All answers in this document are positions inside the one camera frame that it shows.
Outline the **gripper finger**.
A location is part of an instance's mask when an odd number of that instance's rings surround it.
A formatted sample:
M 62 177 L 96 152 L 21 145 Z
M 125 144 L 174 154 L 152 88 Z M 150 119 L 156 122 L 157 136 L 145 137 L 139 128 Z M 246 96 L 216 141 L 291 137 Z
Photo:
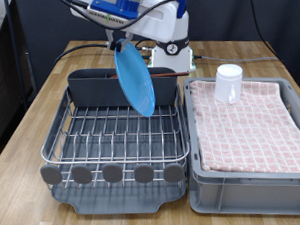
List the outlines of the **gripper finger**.
M 108 47 L 110 50 L 114 50 L 114 49 L 116 48 L 117 42 L 114 40 L 113 31 L 107 29 L 107 30 L 105 31 L 105 33 L 107 34 L 107 38 L 108 38 L 107 47 Z
M 125 47 L 126 47 L 126 44 L 129 43 L 134 37 L 134 34 L 132 34 L 131 32 L 126 32 L 126 35 L 125 35 L 125 39 L 124 41 L 122 41 L 122 44 L 121 44 L 121 51 L 123 52 L 125 50 Z

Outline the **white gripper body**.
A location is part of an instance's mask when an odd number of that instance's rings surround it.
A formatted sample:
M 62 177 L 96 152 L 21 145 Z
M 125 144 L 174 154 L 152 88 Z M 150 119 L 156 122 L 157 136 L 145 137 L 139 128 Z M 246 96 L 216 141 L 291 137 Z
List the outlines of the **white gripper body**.
M 188 36 L 187 0 L 72 0 L 81 2 L 76 17 L 91 19 L 105 29 L 131 32 L 160 42 Z

